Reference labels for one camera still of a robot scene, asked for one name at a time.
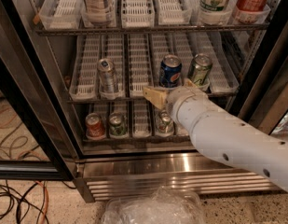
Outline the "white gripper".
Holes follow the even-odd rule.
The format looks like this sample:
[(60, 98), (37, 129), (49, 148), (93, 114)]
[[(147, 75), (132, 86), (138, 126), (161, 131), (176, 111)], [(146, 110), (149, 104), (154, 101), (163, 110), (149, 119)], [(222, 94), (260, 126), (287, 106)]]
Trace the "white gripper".
[(157, 109), (166, 108), (167, 113), (173, 116), (178, 107), (187, 98), (207, 97), (207, 94), (197, 88), (189, 78), (184, 79), (184, 86), (179, 86), (170, 93), (164, 88), (155, 88), (151, 86), (143, 87), (144, 98)]

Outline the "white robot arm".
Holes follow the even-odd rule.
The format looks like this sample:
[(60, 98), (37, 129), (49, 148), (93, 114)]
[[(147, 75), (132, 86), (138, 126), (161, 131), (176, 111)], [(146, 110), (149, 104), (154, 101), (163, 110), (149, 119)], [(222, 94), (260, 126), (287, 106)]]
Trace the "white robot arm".
[(143, 96), (183, 126), (204, 157), (261, 175), (288, 192), (288, 141), (229, 114), (192, 83), (173, 89), (144, 86)]

